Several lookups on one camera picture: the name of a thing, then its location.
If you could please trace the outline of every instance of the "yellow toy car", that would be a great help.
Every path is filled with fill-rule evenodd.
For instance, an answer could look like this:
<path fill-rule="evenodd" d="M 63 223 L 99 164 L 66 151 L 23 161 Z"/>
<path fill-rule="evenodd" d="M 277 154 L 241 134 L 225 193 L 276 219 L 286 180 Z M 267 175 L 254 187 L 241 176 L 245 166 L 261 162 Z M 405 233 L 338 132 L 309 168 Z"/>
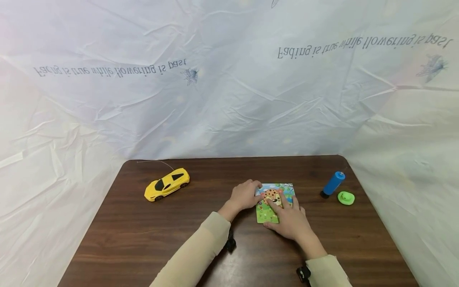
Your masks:
<path fill-rule="evenodd" d="M 160 180 L 150 183 L 145 189 L 145 198 L 148 201 L 158 201 L 166 195 L 185 187 L 190 182 L 190 175 L 185 169 L 176 169 Z"/>

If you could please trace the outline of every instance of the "sleeve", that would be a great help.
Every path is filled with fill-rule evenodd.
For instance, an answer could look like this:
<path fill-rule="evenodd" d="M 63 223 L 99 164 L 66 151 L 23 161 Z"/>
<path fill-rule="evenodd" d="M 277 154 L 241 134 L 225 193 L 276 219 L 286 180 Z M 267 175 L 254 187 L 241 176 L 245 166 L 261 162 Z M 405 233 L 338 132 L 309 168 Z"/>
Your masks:
<path fill-rule="evenodd" d="M 340 263 L 333 255 L 306 261 L 311 271 L 311 287 L 352 287 Z"/>
<path fill-rule="evenodd" d="M 150 287 L 194 287 L 228 240 L 231 223 L 212 212 L 178 249 Z"/>

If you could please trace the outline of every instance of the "person's right hand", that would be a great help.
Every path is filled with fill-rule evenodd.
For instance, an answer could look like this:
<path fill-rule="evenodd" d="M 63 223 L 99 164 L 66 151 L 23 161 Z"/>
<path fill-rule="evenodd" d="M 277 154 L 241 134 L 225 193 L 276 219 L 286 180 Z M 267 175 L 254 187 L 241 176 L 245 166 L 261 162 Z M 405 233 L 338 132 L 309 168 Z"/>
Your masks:
<path fill-rule="evenodd" d="M 293 205 L 290 205 L 284 193 L 281 192 L 280 201 L 284 208 L 268 199 L 268 204 L 277 214 L 279 223 L 265 222 L 263 223 L 264 227 L 274 230 L 283 237 L 295 240 L 296 242 L 298 242 L 300 238 L 313 233 L 308 219 L 306 218 L 306 211 L 304 208 L 300 207 L 296 196 L 293 196 Z"/>
<path fill-rule="evenodd" d="M 268 199 L 268 204 L 276 212 L 279 223 L 265 222 L 263 226 L 274 230 L 285 238 L 296 241 L 308 260 L 326 256 L 327 252 L 311 229 L 306 218 L 306 211 L 300 207 L 297 198 L 294 196 L 293 204 L 290 205 L 285 195 L 280 193 L 280 201 L 284 208 L 277 206 Z"/>

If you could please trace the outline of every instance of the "black object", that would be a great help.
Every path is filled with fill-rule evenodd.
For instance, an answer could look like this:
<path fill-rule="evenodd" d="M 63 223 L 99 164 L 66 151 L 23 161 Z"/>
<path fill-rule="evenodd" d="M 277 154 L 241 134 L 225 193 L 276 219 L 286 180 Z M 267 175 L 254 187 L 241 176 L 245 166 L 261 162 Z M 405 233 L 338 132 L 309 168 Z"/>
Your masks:
<path fill-rule="evenodd" d="M 320 192 L 320 196 L 323 197 L 323 198 L 325 198 L 325 199 L 327 199 L 327 198 L 330 197 L 330 196 L 329 196 L 328 194 L 326 194 L 324 191 L 321 191 L 321 192 Z"/>
<path fill-rule="evenodd" d="M 228 240 L 225 244 L 225 248 L 229 253 L 233 253 L 234 249 L 236 248 L 236 240 L 234 240 L 233 230 L 231 228 L 229 229 Z"/>
<path fill-rule="evenodd" d="M 307 286 L 311 286 L 309 283 L 309 277 L 311 276 L 311 271 L 308 267 L 301 266 L 297 268 L 297 275 L 300 278 L 301 283 L 306 283 Z"/>

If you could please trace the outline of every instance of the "green lid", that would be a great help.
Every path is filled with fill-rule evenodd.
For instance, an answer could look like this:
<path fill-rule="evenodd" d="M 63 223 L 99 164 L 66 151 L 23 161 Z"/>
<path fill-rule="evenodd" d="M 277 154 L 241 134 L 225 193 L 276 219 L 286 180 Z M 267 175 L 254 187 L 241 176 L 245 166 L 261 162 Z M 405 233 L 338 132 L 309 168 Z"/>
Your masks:
<path fill-rule="evenodd" d="M 355 201 L 355 196 L 348 191 L 342 191 L 338 193 L 338 200 L 344 205 L 352 205 Z"/>

